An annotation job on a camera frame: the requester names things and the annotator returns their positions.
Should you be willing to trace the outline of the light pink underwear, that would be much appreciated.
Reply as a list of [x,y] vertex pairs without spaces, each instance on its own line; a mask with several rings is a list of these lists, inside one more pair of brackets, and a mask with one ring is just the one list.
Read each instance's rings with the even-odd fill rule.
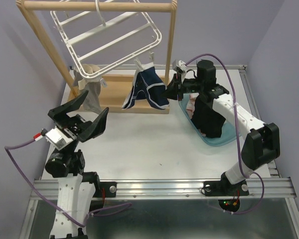
[[196,98],[198,97],[198,93],[192,93],[192,94],[189,94],[189,100],[187,102],[187,105],[186,105],[186,112],[189,116],[190,119],[192,119],[193,117],[193,114],[194,114],[194,111],[195,111],[195,101],[196,101]]

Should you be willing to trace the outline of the navy underwear white trim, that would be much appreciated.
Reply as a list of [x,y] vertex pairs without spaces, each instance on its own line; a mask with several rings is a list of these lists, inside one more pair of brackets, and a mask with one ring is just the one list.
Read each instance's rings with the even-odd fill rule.
[[169,106],[169,100],[162,96],[165,90],[166,85],[157,75],[154,63],[140,64],[135,71],[132,89],[125,98],[122,109],[130,109],[136,101],[146,100],[152,108],[165,110]]

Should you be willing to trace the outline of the black underwear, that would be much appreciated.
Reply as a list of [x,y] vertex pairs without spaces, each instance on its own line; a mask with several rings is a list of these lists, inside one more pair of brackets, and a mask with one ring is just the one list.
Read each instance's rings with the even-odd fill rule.
[[225,118],[211,109],[198,96],[194,104],[194,112],[191,118],[194,126],[208,138],[220,138]]

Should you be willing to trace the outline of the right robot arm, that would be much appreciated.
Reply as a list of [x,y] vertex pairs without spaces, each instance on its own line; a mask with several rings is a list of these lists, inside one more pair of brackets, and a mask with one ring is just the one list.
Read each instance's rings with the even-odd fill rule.
[[231,194],[238,183],[280,156],[279,128],[274,123],[261,121],[239,105],[234,91],[228,91],[216,82],[216,68],[212,61],[198,61],[197,75],[191,79],[186,78],[187,65],[183,61],[175,60],[172,67],[176,73],[163,96],[181,101],[184,94],[197,93],[203,105],[233,125],[236,137],[244,140],[243,145],[237,145],[238,162],[223,173],[219,182],[221,192]]

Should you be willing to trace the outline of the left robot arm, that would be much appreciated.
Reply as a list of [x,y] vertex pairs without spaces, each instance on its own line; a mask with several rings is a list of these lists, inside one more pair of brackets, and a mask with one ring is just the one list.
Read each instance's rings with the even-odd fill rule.
[[84,155],[77,145],[103,134],[109,108],[101,111],[93,121],[86,121],[80,115],[68,115],[79,110],[87,96],[88,91],[84,90],[76,98],[48,113],[55,127],[44,132],[43,136],[54,150],[45,170],[58,183],[57,208],[49,236],[51,239],[87,238],[85,226],[91,200],[101,190],[98,174],[84,171]]

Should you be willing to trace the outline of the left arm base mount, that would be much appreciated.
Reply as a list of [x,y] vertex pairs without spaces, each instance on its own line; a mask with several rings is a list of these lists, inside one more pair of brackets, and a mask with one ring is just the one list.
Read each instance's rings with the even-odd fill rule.
[[115,198],[117,193],[116,181],[100,181],[94,184],[93,198]]

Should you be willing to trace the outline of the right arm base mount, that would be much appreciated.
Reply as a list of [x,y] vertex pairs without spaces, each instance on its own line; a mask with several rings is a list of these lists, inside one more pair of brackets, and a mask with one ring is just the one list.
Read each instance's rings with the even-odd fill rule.
[[206,197],[249,196],[245,180],[234,185],[226,180],[209,180],[203,183],[200,191]]

